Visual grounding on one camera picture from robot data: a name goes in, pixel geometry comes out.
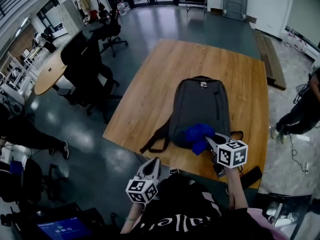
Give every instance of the gray backpack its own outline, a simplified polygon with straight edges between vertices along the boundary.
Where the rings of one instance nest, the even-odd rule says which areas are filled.
[[[207,124],[216,133],[214,141],[224,144],[235,132],[230,132],[229,104],[226,89],[219,80],[206,76],[196,76],[180,82],[173,103],[173,112],[168,121],[155,131],[146,145],[140,149],[141,154],[146,150],[151,153],[164,151],[169,142],[185,149],[192,149],[191,141],[186,141],[185,131],[196,124]],[[162,149],[152,148],[153,144],[160,139],[164,140]]]

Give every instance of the wooden table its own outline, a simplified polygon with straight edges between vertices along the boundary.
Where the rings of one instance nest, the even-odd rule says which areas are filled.
[[[67,66],[61,60],[61,51],[62,48],[57,49],[51,58],[41,66],[41,72],[34,86],[36,95],[46,93],[63,76]]]
[[[260,60],[208,45],[160,40],[136,73],[117,107],[103,137],[139,153],[154,132],[169,118],[181,80],[206,76],[221,80],[229,102],[231,131],[243,131],[248,144],[244,173],[255,166],[264,170],[267,152],[269,108],[264,63]],[[163,141],[153,147],[160,148]],[[213,170],[209,151],[196,156],[170,142],[160,157],[163,164],[206,178],[225,182]],[[260,182],[251,187],[258,188]]]

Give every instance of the bracelet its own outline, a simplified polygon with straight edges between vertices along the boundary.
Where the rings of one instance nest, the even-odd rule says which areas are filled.
[[[125,218],[127,221],[131,221],[131,222],[135,222],[137,219],[133,219],[133,218],[128,218],[128,217],[126,217]]]

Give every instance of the pink cloth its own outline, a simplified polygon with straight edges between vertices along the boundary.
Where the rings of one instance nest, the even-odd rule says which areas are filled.
[[[262,215],[262,209],[248,208],[247,213],[250,214],[250,216],[260,225],[260,227],[269,230],[275,240],[289,240],[285,233],[272,226]]]

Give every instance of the screen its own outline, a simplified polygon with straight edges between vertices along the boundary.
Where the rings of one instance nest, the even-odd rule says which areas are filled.
[[[91,231],[77,217],[37,225],[53,240],[71,240],[91,236]]]

